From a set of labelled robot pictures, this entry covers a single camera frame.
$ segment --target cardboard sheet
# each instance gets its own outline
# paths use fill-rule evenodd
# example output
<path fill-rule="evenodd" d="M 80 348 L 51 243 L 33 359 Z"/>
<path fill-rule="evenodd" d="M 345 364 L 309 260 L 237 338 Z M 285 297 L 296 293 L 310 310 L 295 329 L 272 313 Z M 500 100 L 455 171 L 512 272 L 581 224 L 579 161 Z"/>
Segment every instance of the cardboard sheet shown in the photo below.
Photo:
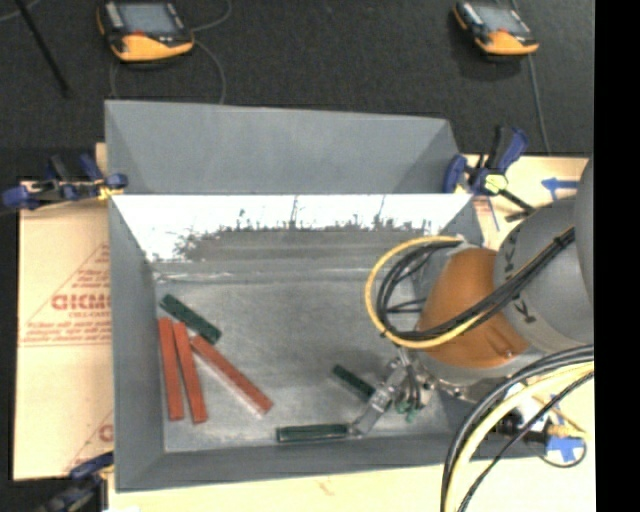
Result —
<path fill-rule="evenodd" d="M 66 475 L 113 445 L 106 210 L 21 213 L 16 480 Z"/>

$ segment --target wire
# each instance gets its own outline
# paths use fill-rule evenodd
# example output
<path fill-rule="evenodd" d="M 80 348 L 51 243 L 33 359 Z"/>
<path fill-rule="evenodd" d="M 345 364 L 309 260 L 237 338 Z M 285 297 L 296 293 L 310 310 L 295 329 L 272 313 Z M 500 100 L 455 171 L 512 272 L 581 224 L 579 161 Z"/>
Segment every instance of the wire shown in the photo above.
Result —
<path fill-rule="evenodd" d="M 568 462 L 566 464 L 561 464 L 559 462 L 555 462 L 553 460 L 551 460 L 549 457 L 546 456 L 546 454 L 541 454 L 538 453 L 534 450 L 534 448 L 532 446 L 530 446 L 529 442 L 527 442 L 527 440 L 524 440 L 524 445 L 531 450 L 531 453 L 533 453 L 536 457 L 538 457 L 542 462 L 544 462 L 545 464 L 549 464 L 550 466 L 553 466 L 554 468 L 558 468 L 558 469 L 569 469 L 569 468 L 575 468 L 578 464 L 580 464 L 583 460 L 585 460 L 587 458 L 587 443 L 586 441 L 583 440 L 582 443 L 582 454 L 580 455 L 580 457 L 578 457 L 577 459 Z"/>
<path fill-rule="evenodd" d="M 211 50 L 209 50 L 209 48 L 207 48 L 205 45 L 203 45 L 200 41 L 197 41 L 197 40 L 195 41 L 195 45 L 200 47 L 209 56 L 209 58 L 215 63 L 216 67 L 218 68 L 218 73 L 220 74 L 220 82 L 222 84 L 220 87 L 220 98 L 218 99 L 218 103 L 222 105 L 224 104 L 227 96 L 227 78 L 224 74 L 224 68 L 220 63 L 220 60 L 218 60 L 218 57 L 216 57 L 214 53 Z"/>
<path fill-rule="evenodd" d="M 454 512 L 456 510 L 454 499 L 456 495 L 456 487 L 458 485 L 458 475 L 461 468 L 468 464 L 477 447 L 486 439 L 487 433 L 491 428 L 509 411 L 514 409 L 523 399 L 529 398 L 536 391 L 548 389 L 565 382 L 567 378 L 581 378 L 593 371 L 593 363 L 573 365 L 569 368 L 561 368 L 548 375 L 540 378 L 540 380 L 525 387 L 521 391 L 509 396 L 501 401 L 494 409 L 491 410 L 482 420 L 482 422 L 474 428 L 466 443 L 460 450 L 460 454 L 452 467 L 449 485 L 446 496 L 444 497 L 443 512 Z"/>
<path fill-rule="evenodd" d="M 471 435 L 478 421 L 481 420 L 490 411 L 496 403 L 504 399 L 505 393 L 512 386 L 527 379 L 539 377 L 549 374 L 558 369 L 566 368 L 570 365 L 587 364 L 594 361 L 593 345 L 577 347 L 564 350 L 550 356 L 543 357 L 532 364 L 522 368 L 511 377 L 505 379 L 501 384 L 496 386 L 493 391 L 489 392 L 482 400 L 480 400 L 475 408 L 465 418 L 460 425 L 453 441 L 449 447 L 449 451 L 444 461 L 444 469 L 442 474 L 441 485 L 441 511 L 445 510 L 445 503 L 449 499 L 450 482 L 455 474 L 454 466 L 459 460 L 460 453 L 465 440 Z"/>
<path fill-rule="evenodd" d="M 39 3 L 40 3 L 40 0 L 34 0 L 30 4 L 27 4 L 27 9 L 31 9 L 32 7 L 35 7 Z M 17 18 L 18 16 L 20 16 L 20 10 L 16 9 L 15 11 L 12 11 L 8 14 L 4 14 L 0 16 L 0 23 L 9 21 L 10 19 L 13 19 L 13 18 Z"/>
<path fill-rule="evenodd" d="M 200 49 L 202 49 L 205 54 L 213 61 L 213 63 L 216 65 L 216 68 L 218 70 L 218 74 L 220 75 L 220 82 L 221 82 L 221 86 L 220 86 L 220 96 L 218 98 L 218 104 L 222 105 L 225 102 L 226 99 L 226 95 L 227 95 L 227 78 L 225 76 L 224 73 L 224 68 L 222 67 L 222 64 L 220 63 L 220 60 L 213 54 L 213 52 L 211 50 L 209 50 L 209 48 L 207 48 L 205 45 L 203 45 L 200 41 L 194 41 L 195 46 L 198 46 Z M 118 99 L 120 98 L 120 95 L 118 93 L 117 90 L 117 86 L 116 86 L 116 76 L 118 74 L 118 69 L 120 67 L 120 61 L 115 59 L 111 62 L 111 66 L 109 67 L 109 97 L 113 98 L 113 99 Z"/>
<path fill-rule="evenodd" d="M 520 15 L 520 8 L 516 3 L 516 0 L 511 0 L 511 6 L 513 10 Z M 533 62 L 533 55 L 527 55 L 527 63 L 529 64 L 529 76 L 531 78 L 531 88 L 533 89 L 533 100 L 535 103 L 536 114 L 538 116 L 538 127 L 540 134 L 542 135 L 542 141 L 544 143 L 547 154 L 551 154 L 551 146 L 549 145 L 549 138 L 547 137 L 547 128 L 544 120 L 544 114 L 542 113 L 542 105 L 540 101 L 540 89 L 538 87 L 538 79 L 535 64 Z"/>
<path fill-rule="evenodd" d="M 458 509 L 458 512 L 464 512 L 467 507 L 469 506 L 469 503 L 471 502 L 471 498 L 473 497 L 473 495 L 475 494 L 475 492 L 478 490 L 478 487 L 480 487 L 480 484 L 484 481 L 484 479 L 487 477 L 487 475 L 489 474 L 489 472 L 496 466 L 496 464 L 502 459 L 502 457 L 507 453 L 507 451 L 509 451 L 509 449 L 511 449 L 518 441 L 522 440 L 525 435 L 531 431 L 531 428 L 540 420 L 540 418 L 542 418 L 545 414 L 547 414 L 547 412 L 549 412 L 549 410 L 551 410 L 551 408 L 557 404 L 558 402 L 560 402 L 562 399 L 564 399 L 569 393 L 571 393 L 574 389 L 576 389 L 577 387 L 581 386 L 582 384 L 584 384 L 585 382 L 591 380 L 594 376 L 594 372 L 590 371 L 588 373 L 586 373 L 585 375 L 579 377 L 578 379 L 576 379 L 574 382 L 572 382 L 571 384 L 569 384 L 567 387 L 565 387 L 560 393 L 558 393 L 556 396 L 554 396 L 544 407 L 542 407 L 542 409 L 540 409 L 540 411 L 538 411 L 538 413 L 536 413 L 523 427 L 522 429 L 518 432 L 518 434 L 516 434 L 501 450 L 500 452 L 498 452 L 498 454 L 493 458 L 493 460 L 491 461 L 491 463 L 489 464 L 489 466 L 487 466 L 487 468 L 480 473 L 480 475 L 478 476 L 478 478 L 476 478 L 476 480 L 474 481 L 474 483 L 471 485 L 471 487 L 469 488 L 469 490 L 467 491 L 464 499 L 461 502 L 461 506 Z"/>
<path fill-rule="evenodd" d="M 196 28 L 192 28 L 191 32 L 200 32 L 202 30 L 207 30 L 213 27 L 217 27 L 218 25 L 220 25 L 221 23 L 223 23 L 224 21 L 226 21 L 229 16 L 231 16 L 231 0 L 226 0 L 227 2 L 227 10 L 225 11 L 225 13 L 218 19 L 210 22 L 210 23 L 206 23 L 204 25 L 200 25 Z"/>
<path fill-rule="evenodd" d="M 570 227 L 555 237 L 550 244 L 525 263 L 516 274 L 491 294 L 446 322 L 426 331 L 399 331 L 391 324 L 385 310 L 387 309 L 393 288 L 406 277 L 406 275 L 402 275 L 403 272 L 405 272 L 413 260 L 424 255 L 425 251 L 455 247 L 461 243 L 460 239 L 442 236 L 428 236 L 409 240 L 385 253 L 371 270 L 365 283 L 364 291 L 367 313 L 382 335 L 397 345 L 415 349 L 432 348 L 441 345 L 459 334 L 477 327 L 497 314 L 520 290 L 529 284 L 560 251 L 574 240 L 575 230 L 573 227 Z M 377 295 L 376 306 L 374 307 L 371 299 L 371 291 L 380 269 L 391 258 L 405 249 L 416 245 L 420 245 L 421 247 L 417 249 L 417 251 L 405 255 L 400 259 L 385 276 Z"/>
<path fill-rule="evenodd" d="M 407 349 L 404 347 L 398 347 L 398 355 L 400 357 L 402 365 L 407 370 L 407 377 L 409 378 L 409 394 L 407 400 L 407 402 L 409 403 L 409 412 L 417 412 L 422 406 L 422 392 L 420 391 L 418 375 L 416 374 L 415 368 L 411 364 Z"/>

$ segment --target clamp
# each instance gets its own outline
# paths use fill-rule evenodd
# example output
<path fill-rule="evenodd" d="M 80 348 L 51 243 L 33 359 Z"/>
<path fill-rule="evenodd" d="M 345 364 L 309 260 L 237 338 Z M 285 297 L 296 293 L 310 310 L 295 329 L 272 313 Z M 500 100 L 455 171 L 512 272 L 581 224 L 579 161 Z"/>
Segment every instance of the clamp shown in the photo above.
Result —
<path fill-rule="evenodd" d="M 24 182 L 2 193 L 7 208 L 35 210 L 41 206 L 92 197 L 106 198 L 122 191 L 129 180 L 124 174 L 104 176 L 95 160 L 82 153 L 79 163 L 86 178 L 74 180 L 59 155 L 49 158 L 44 179 Z"/>
<path fill-rule="evenodd" d="M 97 492 L 101 493 L 102 507 L 106 502 L 106 480 L 102 472 L 113 464 L 113 452 L 107 452 L 73 468 L 69 478 L 74 483 L 32 512 L 79 512 Z"/>
<path fill-rule="evenodd" d="M 529 139 L 519 128 L 511 128 L 510 139 L 507 139 L 505 131 L 504 126 L 496 127 L 489 155 L 486 158 L 480 155 L 475 167 L 469 166 L 464 156 L 455 155 L 445 170 L 442 191 L 452 193 L 460 186 L 474 195 L 501 195 L 529 215 L 535 211 L 535 208 L 507 190 L 509 181 L 506 177 L 511 164 L 527 149 Z"/>

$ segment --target yellow cable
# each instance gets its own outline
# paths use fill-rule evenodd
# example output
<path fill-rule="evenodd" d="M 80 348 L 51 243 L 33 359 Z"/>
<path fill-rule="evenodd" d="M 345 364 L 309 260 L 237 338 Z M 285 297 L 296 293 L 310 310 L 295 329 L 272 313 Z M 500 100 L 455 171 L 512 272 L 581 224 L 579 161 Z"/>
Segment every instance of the yellow cable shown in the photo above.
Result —
<path fill-rule="evenodd" d="M 478 318 L 483 316 L 483 314 L 486 314 L 486 313 L 483 313 L 481 315 L 476 315 L 471 319 L 467 320 L 466 322 L 461 323 L 455 329 L 451 329 L 450 331 L 447 331 L 441 336 L 438 336 L 437 338 L 433 338 L 430 340 L 422 340 L 422 341 L 407 340 L 405 338 L 401 338 L 400 336 L 396 336 L 395 334 L 387 331 L 387 328 L 385 327 L 385 325 L 382 323 L 380 318 L 378 318 L 375 307 L 371 300 L 371 295 L 372 295 L 371 289 L 373 288 L 373 284 L 378 275 L 378 272 L 387 263 L 387 261 L 393 258 L 396 254 L 404 251 L 405 249 L 408 249 L 409 247 L 413 247 L 415 245 L 430 244 L 435 242 L 462 242 L 462 240 L 460 238 L 456 238 L 452 236 L 442 236 L 442 235 L 423 236 L 423 237 L 407 240 L 406 242 L 403 242 L 400 245 L 397 245 L 396 247 L 394 247 L 393 249 L 387 251 L 376 262 L 376 264 L 371 269 L 371 272 L 369 273 L 369 277 L 367 278 L 367 281 L 365 283 L 364 301 L 365 301 L 365 306 L 367 308 L 367 313 L 369 315 L 369 318 L 371 318 L 371 321 L 373 322 L 373 324 L 384 336 L 386 336 L 388 339 L 390 339 L 397 345 L 401 345 L 403 347 L 408 347 L 408 348 L 431 348 L 437 345 L 441 345 L 451 340 L 452 338 L 455 338 L 456 336 L 458 336 L 458 334 L 466 331 L 468 327 L 471 324 L 473 324 Z"/>
<path fill-rule="evenodd" d="M 535 393 L 547 390 L 551 387 L 558 386 L 561 383 L 567 381 L 573 382 L 583 377 L 589 372 L 593 371 L 594 363 L 582 363 L 578 365 L 572 365 L 551 372 L 550 374 L 542 377 L 540 380 L 530 384 L 522 390 L 514 393 L 510 397 L 500 402 L 487 416 L 478 424 L 473 430 L 471 435 L 467 438 L 467 441 L 460 451 L 458 459 L 454 463 L 451 469 L 451 476 L 449 479 L 449 486 L 447 489 L 447 497 L 445 501 L 444 511 L 455 512 L 457 510 L 455 506 L 455 496 L 458 487 L 458 475 L 461 468 L 468 464 L 471 457 L 476 452 L 478 446 L 484 441 L 489 431 L 503 418 L 509 411 L 513 410 L 518 403 L 526 398 L 531 398 Z"/>

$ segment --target orange-and-black device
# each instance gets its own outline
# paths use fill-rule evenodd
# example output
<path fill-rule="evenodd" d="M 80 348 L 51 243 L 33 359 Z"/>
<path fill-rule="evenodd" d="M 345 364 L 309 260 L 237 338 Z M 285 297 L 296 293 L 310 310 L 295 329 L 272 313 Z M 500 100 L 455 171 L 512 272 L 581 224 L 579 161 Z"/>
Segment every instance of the orange-and-black device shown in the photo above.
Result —
<path fill-rule="evenodd" d="M 536 52 L 540 46 L 518 13 L 509 7 L 495 3 L 457 2 L 453 14 L 488 58 L 523 57 Z"/>
<path fill-rule="evenodd" d="M 98 7 L 98 29 L 123 62 L 162 62 L 189 52 L 192 31 L 171 2 L 109 0 Z"/>

